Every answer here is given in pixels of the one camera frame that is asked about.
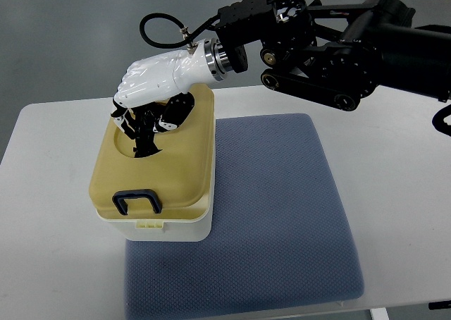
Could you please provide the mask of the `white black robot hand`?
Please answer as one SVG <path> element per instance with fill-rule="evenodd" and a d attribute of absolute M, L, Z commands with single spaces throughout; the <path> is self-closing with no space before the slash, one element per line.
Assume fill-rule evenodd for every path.
<path fill-rule="evenodd" d="M 210 85 L 233 68 L 216 39 L 202 39 L 192 49 L 170 51 L 131 64 L 113 97 L 111 117 L 130 139 L 135 138 L 131 110 L 180 93 L 194 84 Z"/>

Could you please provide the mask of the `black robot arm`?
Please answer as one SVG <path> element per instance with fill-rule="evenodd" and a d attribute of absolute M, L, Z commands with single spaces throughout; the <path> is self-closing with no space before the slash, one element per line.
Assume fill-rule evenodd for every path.
<path fill-rule="evenodd" d="M 261 42 L 270 90 L 343 111 L 380 85 L 448 103 L 450 28 L 413 27 L 414 13 L 400 0 L 243 0 L 220 8 L 213 30 L 237 73 L 247 69 L 245 45 Z"/>

